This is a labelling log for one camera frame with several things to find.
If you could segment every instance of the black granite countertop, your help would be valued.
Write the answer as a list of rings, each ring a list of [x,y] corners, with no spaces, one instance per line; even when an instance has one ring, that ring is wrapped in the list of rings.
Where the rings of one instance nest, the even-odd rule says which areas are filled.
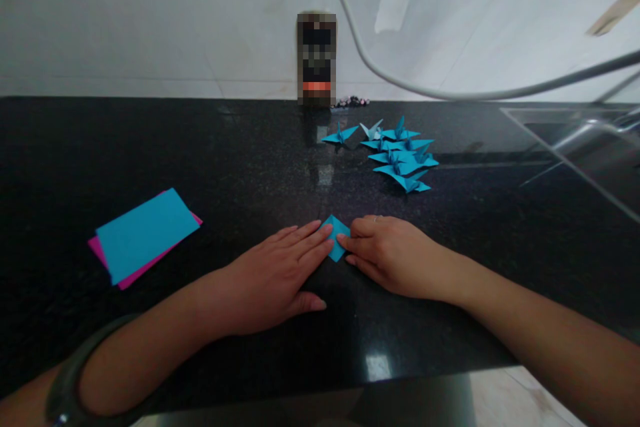
[[[372,172],[357,131],[383,118],[433,138],[441,165],[405,195]],[[0,100],[0,396],[283,226],[392,215],[496,272],[640,342],[640,225],[497,104],[387,103],[335,111],[286,101]],[[175,187],[204,220],[131,288],[111,287],[87,247],[96,227]],[[184,364],[157,410],[350,388],[514,364],[465,312],[387,293],[342,259],[307,288],[320,314],[216,342]]]

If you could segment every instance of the forearm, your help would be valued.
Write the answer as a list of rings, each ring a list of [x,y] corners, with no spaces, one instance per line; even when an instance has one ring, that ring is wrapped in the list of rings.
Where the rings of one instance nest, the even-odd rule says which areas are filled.
[[[92,353],[79,381],[83,407],[98,416],[126,412],[142,402],[207,342],[224,333],[202,332],[191,286],[179,290],[111,334]],[[0,403],[3,426],[41,427],[59,366]]]
[[[481,266],[459,306],[491,330],[578,417],[640,425],[640,348]]]

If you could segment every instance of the hand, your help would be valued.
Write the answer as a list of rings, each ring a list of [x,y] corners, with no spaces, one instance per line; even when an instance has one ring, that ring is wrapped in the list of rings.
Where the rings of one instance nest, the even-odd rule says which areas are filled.
[[[317,295],[299,291],[333,248],[333,240],[327,240],[333,226],[319,226],[315,220],[282,229],[192,284],[200,322],[211,331],[209,341],[260,332],[327,307]]]
[[[347,262],[390,292],[407,297],[454,304],[464,294],[473,264],[480,266],[394,217],[355,219],[351,238],[338,235],[337,239],[353,252]]]

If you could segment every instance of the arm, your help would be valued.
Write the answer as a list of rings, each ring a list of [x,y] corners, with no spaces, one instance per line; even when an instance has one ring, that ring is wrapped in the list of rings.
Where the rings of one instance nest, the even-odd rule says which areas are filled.
[[[326,240],[331,226],[315,232],[319,226],[317,220],[281,230],[109,336],[86,363],[78,388],[82,405],[99,416],[126,412],[209,342],[325,309],[318,296],[299,291],[333,247]],[[0,402],[0,425],[46,425],[45,403],[57,371]]]
[[[640,348],[603,326],[436,244],[408,222],[354,220],[338,242],[391,292],[467,310],[578,417],[640,425]]]

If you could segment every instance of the sink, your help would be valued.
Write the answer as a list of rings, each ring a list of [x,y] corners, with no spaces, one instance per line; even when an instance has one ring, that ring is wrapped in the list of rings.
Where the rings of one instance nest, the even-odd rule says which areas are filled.
[[[501,108],[640,223],[640,108]]]

